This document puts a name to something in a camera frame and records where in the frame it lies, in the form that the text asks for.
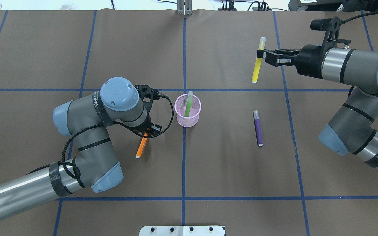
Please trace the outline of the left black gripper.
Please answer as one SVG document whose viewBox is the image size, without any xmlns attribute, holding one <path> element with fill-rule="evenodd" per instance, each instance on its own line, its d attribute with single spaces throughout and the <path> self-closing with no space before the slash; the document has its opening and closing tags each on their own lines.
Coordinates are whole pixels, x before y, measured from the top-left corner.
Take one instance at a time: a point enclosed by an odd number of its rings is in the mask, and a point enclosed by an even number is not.
<svg viewBox="0 0 378 236">
<path fill-rule="evenodd" d="M 130 121 L 132 133 L 141 136 L 148 133 L 148 136 L 156 136 L 161 133 L 162 126 L 153 124 L 150 115 L 140 115 L 137 119 Z"/>
</svg>

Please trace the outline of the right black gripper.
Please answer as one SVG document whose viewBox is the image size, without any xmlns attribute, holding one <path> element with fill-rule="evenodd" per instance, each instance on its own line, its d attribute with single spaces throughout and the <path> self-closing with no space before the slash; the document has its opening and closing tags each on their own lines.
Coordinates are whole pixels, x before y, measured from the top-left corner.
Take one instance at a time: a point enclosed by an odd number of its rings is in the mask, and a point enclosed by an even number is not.
<svg viewBox="0 0 378 236">
<path fill-rule="evenodd" d="M 272 66 L 295 66 L 299 75 L 322 79 L 321 45 L 308 44 L 300 50 L 296 49 L 258 49 L 257 58 L 264 58 Z M 266 56 L 273 53 L 281 56 Z"/>
</svg>

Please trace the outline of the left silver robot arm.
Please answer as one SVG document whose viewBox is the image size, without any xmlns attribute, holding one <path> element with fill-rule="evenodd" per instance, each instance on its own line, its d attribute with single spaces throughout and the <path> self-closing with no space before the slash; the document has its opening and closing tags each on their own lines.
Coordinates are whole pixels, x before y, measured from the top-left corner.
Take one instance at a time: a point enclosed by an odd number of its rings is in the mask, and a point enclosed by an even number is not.
<svg viewBox="0 0 378 236">
<path fill-rule="evenodd" d="M 168 100 L 148 85 L 114 77 L 92 95 L 56 107 L 54 125 L 68 137 L 60 160 L 0 184 L 0 221 L 87 187 L 100 193 L 120 184 L 124 176 L 107 127 L 118 124 L 140 137 L 161 135 L 149 115 L 161 98 Z"/>
</svg>

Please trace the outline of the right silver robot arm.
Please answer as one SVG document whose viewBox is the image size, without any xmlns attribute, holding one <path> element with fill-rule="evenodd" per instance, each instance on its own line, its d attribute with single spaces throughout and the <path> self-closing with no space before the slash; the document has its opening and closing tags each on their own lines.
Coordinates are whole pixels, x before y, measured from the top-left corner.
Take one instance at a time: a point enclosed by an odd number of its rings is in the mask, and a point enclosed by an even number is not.
<svg viewBox="0 0 378 236">
<path fill-rule="evenodd" d="M 354 87 L 318 138 L 334 153 L 351 153 L 378 170 L 378 52 L 306 45 L 300 50 L 259 49 L 257 57 L 273 66 L 295 66 L 297 73 Z"/>
</svg>

